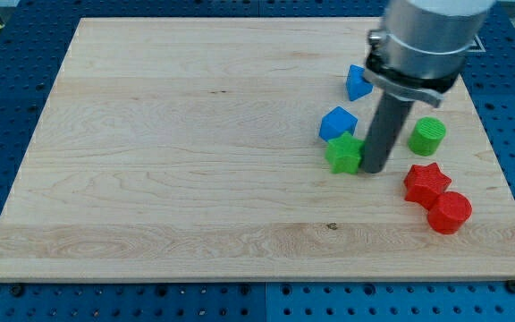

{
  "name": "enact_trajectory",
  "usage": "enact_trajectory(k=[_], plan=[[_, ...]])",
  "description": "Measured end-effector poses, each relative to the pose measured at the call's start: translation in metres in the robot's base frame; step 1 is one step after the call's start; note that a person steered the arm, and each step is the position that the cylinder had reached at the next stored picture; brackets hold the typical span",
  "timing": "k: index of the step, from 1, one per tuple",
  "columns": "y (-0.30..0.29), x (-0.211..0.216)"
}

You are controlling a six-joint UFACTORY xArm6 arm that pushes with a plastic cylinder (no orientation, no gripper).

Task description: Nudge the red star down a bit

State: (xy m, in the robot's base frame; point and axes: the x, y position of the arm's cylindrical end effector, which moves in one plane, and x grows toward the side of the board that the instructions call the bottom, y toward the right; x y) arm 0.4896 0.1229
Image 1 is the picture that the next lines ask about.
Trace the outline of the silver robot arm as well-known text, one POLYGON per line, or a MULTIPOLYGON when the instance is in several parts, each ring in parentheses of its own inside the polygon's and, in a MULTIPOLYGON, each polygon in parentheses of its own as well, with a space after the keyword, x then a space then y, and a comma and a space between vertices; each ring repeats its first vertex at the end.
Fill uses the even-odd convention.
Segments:
POLYGON ((438 107, 494 0, 390 0, 376 29, 363 77, 402 101, 438 107))

